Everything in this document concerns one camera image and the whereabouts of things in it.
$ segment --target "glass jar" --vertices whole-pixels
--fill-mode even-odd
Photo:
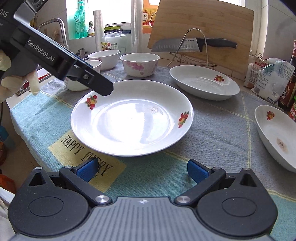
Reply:
[[[104,36],[101,39],[101,44],[103,50],[116,49],[120,50],[121,55],[125,54],[127,39],[123,34],[121,26],[106,27]]]

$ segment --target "gloved hand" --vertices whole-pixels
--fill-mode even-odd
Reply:
[[[0,50],[0,70],[6,71],[10,68],[10,58]],[[14,93],[18,92],[22,85],[28,81],[30,90],[33,95],[37,95],[40,91],[38,74],[37,71],[25,75],[25,76],[7,76],[2,79],[0,85],[0,103],[7,98],[13,96]]]

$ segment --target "knife handle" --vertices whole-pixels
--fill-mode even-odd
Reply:
[[[202,52],[202,47],[205,45],[204,38],[197,38],[197,44],[200,47],[200,51]],[[210,39],[207,38],[207,45],[212,47],[230,47],[230,48],[237,48],[237,43],[230,41],[228,39]]]

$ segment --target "small potted plant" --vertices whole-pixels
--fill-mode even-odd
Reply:
[[[94,24],[92,21],[89,22],[89,30],[87,36],[94,36]]]

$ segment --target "blue tablecloth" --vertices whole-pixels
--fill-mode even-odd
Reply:
[[[113,82],[131,79],[121,63],[104,75]],[[145,79],[179,89],[168,68],[158,67],[154,75]],[[101,168],[90,183],[113,198],[178,196],[195,185],[186,170],[191,158],[227,172],[250,167],[278,207],[272,237],[292,241],[296,237],[296,174],[285,170],[270,156],[259,138],[254,117],[257,106],[269,103],[243,91],[215,102],[179,90],[194,108],[191,129],[170,148],[142,157],[111,157],[80,143],[71,131],[70,115],[77,101],[90,90],[69,91],[58,79],[42,87],[37,96],[27,96],[11,110],[11,116],[32,155],[47,170],[76,166],[90,156],[98,156]]]

